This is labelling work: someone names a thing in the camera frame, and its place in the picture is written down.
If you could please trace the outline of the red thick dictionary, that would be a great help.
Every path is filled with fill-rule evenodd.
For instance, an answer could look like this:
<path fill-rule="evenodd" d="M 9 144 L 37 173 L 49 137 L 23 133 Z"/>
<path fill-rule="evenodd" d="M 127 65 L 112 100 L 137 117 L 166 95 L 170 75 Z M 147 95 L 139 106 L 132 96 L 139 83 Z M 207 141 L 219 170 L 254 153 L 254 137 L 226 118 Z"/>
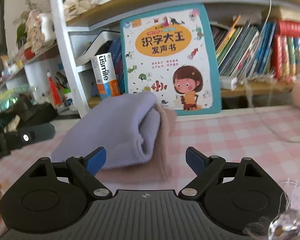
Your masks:
<path fill-rule="evenodd" d="M 279 35 L 300 37 L 300 22 L 278 20 L 277 33 Z"/>

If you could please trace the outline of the pink checkered desk mat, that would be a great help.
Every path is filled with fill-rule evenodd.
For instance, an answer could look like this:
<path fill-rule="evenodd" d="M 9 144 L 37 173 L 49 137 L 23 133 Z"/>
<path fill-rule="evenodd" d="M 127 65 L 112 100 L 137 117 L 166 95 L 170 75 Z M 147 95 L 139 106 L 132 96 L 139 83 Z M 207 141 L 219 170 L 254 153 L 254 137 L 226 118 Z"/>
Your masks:
<path fill-rule="evenodd" d="M 300 110 L 290 106 L 234 109 L 203 119 L 177 119 L 168 143 L 173 177 L 153 183 L 108 183 L 117 189 L 182 189 L 194 178 L 185 151 L 192 146 L 205 155 L 237 162 L 253 158 L 278 182 L 300 181 Z"/>

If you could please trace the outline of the floral fabric bag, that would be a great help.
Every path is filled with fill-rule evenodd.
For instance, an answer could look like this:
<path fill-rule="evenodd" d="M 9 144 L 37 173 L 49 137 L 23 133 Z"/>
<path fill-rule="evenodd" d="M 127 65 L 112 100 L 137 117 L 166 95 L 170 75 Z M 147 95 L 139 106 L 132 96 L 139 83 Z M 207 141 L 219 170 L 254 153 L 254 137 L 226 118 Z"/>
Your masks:
<path fill-rule="evenodd" d="M 51 13 L 33 10 L 26 21 L 27 43 L 33 53 L 52 45 L 56 39 Z"/>

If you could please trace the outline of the usmile toothbrush box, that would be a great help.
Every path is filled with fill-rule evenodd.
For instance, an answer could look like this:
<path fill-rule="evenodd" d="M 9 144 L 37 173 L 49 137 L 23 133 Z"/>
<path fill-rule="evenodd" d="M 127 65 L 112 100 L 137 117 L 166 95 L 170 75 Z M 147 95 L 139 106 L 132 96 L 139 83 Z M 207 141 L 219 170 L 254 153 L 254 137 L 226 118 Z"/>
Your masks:
<path fill-rule="evenodd" d="M 97 91 L 101 100 L 111 96 L 120 96 L 121 93 L 111 53 L 94 56 L 91 59 L 91 64 L 96 79 Z"/>

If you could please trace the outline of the teal children's sound book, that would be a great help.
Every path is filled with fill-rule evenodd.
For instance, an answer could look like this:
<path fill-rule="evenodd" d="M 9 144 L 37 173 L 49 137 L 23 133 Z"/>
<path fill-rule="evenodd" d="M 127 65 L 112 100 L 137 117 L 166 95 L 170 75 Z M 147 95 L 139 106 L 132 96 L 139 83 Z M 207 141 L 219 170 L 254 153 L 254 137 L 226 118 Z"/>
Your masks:
<path fill-rule="evenodd" d="M 178 115 L 222 109 L 215 45 L 201 3 L 158 9 L 121 20 L 125 92 L 152 92 Z"/>

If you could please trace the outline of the red tassel ornament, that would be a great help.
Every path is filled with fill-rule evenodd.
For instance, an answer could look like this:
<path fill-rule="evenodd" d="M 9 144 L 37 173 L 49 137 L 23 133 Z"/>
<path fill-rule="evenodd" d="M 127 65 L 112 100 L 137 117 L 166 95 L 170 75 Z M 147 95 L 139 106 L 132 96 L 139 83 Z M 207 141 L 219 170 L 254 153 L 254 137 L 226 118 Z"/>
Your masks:
<path fill-rule="evenodd" d="M 52 79 L 52 76 L 51 76 L 50 72 L 47 72 L 47 78 L 48 78 L 49 85 L 50 85 L 50 90 L 51 90 L 51 94 L 52 94 L 53 104 L 55 106 L 59 106 L 59 105 L 62 104 L 62 101 L 61 101 L 61 98 L 60 98 L 60 96 L 58 94 L 58 90 L 55 87 L 55 83 L 54 83 L 54 81 Z"/>

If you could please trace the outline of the white jar green lid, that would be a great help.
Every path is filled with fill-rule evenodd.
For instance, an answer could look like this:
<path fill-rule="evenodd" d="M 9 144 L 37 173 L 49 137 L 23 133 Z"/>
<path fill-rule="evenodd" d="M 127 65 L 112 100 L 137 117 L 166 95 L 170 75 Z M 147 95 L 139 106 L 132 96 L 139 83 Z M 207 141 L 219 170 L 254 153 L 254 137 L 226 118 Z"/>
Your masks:
<path fill-rule="evenodd" d="M 65 98 L 64 105 L 66 107 L 69 107 L 70 111 L 73 111 L 73 112 L 77 111 L 77 107 L 74 104 L 74 97 L 72 95 L 70 88 L 64 88 L 63 94 L 64 94 L 64 98 Z"/>

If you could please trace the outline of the pink and purple sweater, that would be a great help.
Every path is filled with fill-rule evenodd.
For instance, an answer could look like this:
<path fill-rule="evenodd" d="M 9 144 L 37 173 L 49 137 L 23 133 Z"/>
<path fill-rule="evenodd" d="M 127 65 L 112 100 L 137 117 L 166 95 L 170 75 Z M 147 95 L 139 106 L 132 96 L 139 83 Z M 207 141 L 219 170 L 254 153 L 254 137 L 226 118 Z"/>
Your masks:
<path fill-rule="evenodd" d="M 51 153 L 53 162 L 104 147 L 106 163 L 96 178 L 110 183 L 146 183 L 172 178 L 169 136 L 177 114 L 151 92 L 108 97 L 91 109 Z"/>

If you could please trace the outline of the cream quilted handbag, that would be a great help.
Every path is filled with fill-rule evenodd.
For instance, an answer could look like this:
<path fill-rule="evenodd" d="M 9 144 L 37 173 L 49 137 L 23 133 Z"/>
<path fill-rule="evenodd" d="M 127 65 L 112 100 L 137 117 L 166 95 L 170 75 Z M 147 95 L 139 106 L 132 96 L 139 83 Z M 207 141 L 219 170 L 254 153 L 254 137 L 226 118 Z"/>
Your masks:
<path fill-rule="evenodd" d="M 92 7 L 92 0 L 64 0 L 63 9 L 65 20 L 69 21 L 90 10 Z"/>

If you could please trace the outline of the white wrist watch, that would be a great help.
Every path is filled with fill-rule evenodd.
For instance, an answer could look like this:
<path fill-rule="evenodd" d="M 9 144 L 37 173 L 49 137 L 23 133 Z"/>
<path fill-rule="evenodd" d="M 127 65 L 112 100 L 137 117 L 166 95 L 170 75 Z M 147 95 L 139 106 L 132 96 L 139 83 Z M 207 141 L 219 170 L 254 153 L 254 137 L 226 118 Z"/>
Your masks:
<path fill-rule="evenodd" d="M 17 127 L 19 125 L 20 122 L 20 116 L 16 115 L 11 122 L 9 122 L 5 127 L 4 127 L 4 133 L 8 133 L 8 132 L 16 132 L 17 131 Z"/>

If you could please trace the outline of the white power adapter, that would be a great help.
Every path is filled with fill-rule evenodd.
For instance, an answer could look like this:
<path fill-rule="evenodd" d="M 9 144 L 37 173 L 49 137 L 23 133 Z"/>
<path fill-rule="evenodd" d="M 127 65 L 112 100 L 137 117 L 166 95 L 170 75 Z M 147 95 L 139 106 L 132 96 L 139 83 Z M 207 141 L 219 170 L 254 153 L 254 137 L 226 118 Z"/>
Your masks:
<path fill-rule="evenodd" d="M 219 77 L 221 89 L 234 90 L 237 87 L 237 77 L 220 76 Z"/>

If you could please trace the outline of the white bookshelf frame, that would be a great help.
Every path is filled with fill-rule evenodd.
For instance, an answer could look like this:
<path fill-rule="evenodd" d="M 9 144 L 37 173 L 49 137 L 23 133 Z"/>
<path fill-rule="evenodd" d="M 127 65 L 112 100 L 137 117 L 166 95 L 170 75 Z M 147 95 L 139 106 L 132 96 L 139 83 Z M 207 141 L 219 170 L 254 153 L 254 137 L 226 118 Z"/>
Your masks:
<path fill-rule="evenodd" d="M 50 0 L 50 4 L 56 40 L 66 78 L 74 97 L 74 103 L 78 113 L 80 117 L 83 117 L 89 112 L 90 108 L 75 64 L 75 58 L 64 16 L 63 2 L 62 0 Z"/>

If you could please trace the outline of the row of upright books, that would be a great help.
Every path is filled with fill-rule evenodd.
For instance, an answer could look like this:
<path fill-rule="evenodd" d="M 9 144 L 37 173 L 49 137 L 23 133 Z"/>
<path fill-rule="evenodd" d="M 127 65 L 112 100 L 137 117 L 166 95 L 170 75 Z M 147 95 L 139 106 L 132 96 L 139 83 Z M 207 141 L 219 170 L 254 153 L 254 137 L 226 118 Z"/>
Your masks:
<path fill-rule="evenodd" d="M 242 19 L 235 17 L 228 29 L 210 23 L 220 76 L 243 80 L 269 72 L 276 22 L 256 24 L 247 19 L 241 23 Z"/>

